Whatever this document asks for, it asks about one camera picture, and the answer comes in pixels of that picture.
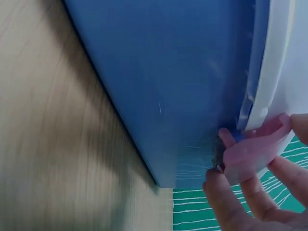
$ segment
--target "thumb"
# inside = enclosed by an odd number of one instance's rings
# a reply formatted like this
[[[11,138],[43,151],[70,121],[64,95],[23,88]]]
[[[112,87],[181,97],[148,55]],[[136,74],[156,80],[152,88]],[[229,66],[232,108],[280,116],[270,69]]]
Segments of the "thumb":
[[[296,136],[302,143],[308,145],[308,114],[293,114],[290,119]]]

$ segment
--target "hand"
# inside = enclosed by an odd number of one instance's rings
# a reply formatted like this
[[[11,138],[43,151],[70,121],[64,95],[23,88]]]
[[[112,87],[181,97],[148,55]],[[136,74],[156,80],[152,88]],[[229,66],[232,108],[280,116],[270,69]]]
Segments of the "hand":
[[[307,145],[308,114],[292,115],[291,123],[295,134]],[[308,207],[306,169],[281,156],[277,156],[268,168],[304,207]],[[211,169],[206,173],[203,190],[223,231],[308,230],[308,210],[300,214],[279,209],[264,191],[256,176],[241,183],[240,186],[255,218],[245,212],[232,193],[226,177],[220,171]]]

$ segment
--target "white plastic edge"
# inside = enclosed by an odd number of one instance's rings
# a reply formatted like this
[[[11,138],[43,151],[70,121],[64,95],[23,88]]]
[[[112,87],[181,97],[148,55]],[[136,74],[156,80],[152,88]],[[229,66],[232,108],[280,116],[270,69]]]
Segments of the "white plastic edge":
[[[291,34],[295,0],[271,0],[269,24],[256,99],[246,130],[259,128],[264,122],[278,81]]]

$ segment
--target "wood grain surface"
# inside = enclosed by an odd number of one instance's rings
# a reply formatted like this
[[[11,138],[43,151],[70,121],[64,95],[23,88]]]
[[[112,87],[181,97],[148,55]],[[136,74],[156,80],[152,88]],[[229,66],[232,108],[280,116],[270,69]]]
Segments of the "wood grain surface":
[[[0,230],[171,231],[59,0],[0,0]]]

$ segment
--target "white stripe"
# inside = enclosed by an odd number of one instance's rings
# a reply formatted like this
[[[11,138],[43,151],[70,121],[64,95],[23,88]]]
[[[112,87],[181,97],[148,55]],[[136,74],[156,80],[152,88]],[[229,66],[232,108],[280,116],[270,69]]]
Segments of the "white stripe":
[[[275,181],[277,181],[277,180],[278,180],[277,178],[276,178],[276,179],[273,179],[272,181],[267,182],[266,184],[262,184],[262,186],[266,186],[266,185],[272,184],[273,182],[275,182]]]
[[[177,174],[177,177],[200,177],[203,176],[205,178],[205,173],[201,173],[201,174]]]
[[[176,198],[176,199],[173,199],[173,200],[178,201],[178,200],[194,200],[194,199],[206,199],[206,197]]]
[[[240,195],[240,194],[243,194],[243,192],[234,193],[234,195]]]
[[[173,231],[198,231],[198,230],[208,230],[208,229],[213,229],[213,228],[220,228],[220,226],[212,226],[212,227],[206,227],[206,228],[198,228],[198,229],[193,229],[193,230],[173,230]]]
[[[177,170],[177,172],[197,172],[197,173],[204,173],[202,170]]]
[[[200,179],[205,180],[205,176],[204,177],[198,177],[198,178],[177,178],[177,180],[200,180]]]
[[[308,165],[304,165],[304,166],[301,165],[301,167],[308,167]]]
[[[187,221],[187,222],[176,223],[176,224],[173,224],[173,225],[182,225],[182,224],[198,223],[198,222],[210,221],[210,220],[217,220],[217,219],[216,219],[216,218],[212,218],[212,219],[204,219],[204,220],[194,220],[194,221]]]
[[[299,163],[305,162],[305,161],[308,161],[308,160],[299,160],[299,161],[296,161],[295,164],[299,164]]]
[[[306,153],[297,153],[297,154],[294,154],[294,155],[287,155],[287,156],[284,156],[284,158],[288,158],[288,157],[293,157],[293,156],[298,156],[298,155],[305,155],[307,154],[308,152]]]
[[[277,196],[275,196],[275,198],[273,200],[276,200],[286,190],[287,190],[287,188],[282,189],[281,192]]]
[[[306,160],[306,162],[304,162],[304,163],[300,163],[298,166],[303,167],[305,164],[308,164],[308,160]]]
[[[288,150],[288,151],[284,151],[282,153],[291,153],[291,152],[294,152],[294,151],[297,151],[297,150],[301,150],[301,149],[307,149],[308,147],[300,147],[300,148],[294,148],[294,149],[291,149],[291,150]]]
[[[273,191],[274,189],[279,188],[280,186],[282,186],[282,183],[278,184],[276,187],[272,188],[271,190],[266,191],[267,193],[270,193],[271,191]]]
[[[268,182],[269,180],[271,180],[271,179],[273,179],[273,178],[275,178],[275,177],[274,177],[274,176],[269,177],[266,181],[262,182],[262,184],[264,184],[264,183]]]
[[[280,183],[280,181],[278,181],[278,182],[272,184],[271,186],[265,187],[264,189],[265,189],[265,191],[267,191],[267,190],[269,190],[271,187],[273,187],[273,186],[275,186],[275,185],[277,185],[277,184],[279,184],[279,183]]]
[[[198,201],[198,202],[184,202],[184,203],[177,203],[173,205],[189,205],[189,204],[207,204],[207,201]]]
[[[278,206],[281,206],[281,205],[286,201],[286,199],[288,199],[289,196],[291,196],[290,193],[289,193],[288,195],[286,195],[283,199],[281,199],[281,200],[277,203],[277,205],[278,205]]]
[[[177,191],[177,192],[173,192],[173,193],[189,193],[189,192],[201,192],[203,191],[202,189],[196,189],[196,190],[183,190],[183,191]]]
[[[202,208],[202,209],[192,209],[192,210],[183,210],[183,211],[177,211],[173,213],[188,213],[188,212],[198,212],[198,211],[204,211],[204,210],[212,210],[212,208]]]
[[[300,141],[292,141],[292,142],[290,142],[290,143],[297,143],[297,142],[300,142]]]

